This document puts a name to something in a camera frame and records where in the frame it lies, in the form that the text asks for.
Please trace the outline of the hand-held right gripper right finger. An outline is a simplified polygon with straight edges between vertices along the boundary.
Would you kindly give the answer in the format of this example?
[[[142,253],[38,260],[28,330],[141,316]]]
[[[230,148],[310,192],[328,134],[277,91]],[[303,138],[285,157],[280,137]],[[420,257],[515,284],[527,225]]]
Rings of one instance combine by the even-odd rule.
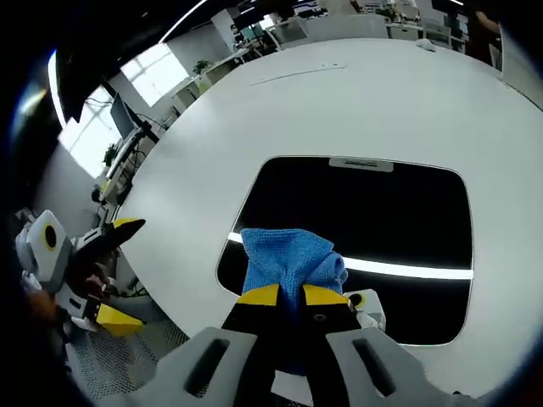
[[[302,288],[302,348],[315,406],[428,406],[421,363],[377,327],[363,328],[349,300]]]

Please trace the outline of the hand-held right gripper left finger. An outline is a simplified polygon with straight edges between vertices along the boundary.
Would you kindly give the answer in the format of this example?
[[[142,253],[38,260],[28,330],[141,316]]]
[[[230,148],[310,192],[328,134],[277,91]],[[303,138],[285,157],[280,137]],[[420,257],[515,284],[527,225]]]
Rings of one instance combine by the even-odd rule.
[[[206,328],[157,374],[159,406],[273,406],[279,354],[277,284],[238,298],[220,328]]]

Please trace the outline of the person's left hand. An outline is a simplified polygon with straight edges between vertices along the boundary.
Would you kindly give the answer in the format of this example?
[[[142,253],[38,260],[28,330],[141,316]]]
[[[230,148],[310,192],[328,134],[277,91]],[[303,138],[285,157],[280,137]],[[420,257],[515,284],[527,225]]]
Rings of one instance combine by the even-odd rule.
[[[80,270],[74,269],[69,282],[72,290],[80,297],[104,298],[105,288],[110,284],[105,268],[99,263],[91,263]]]

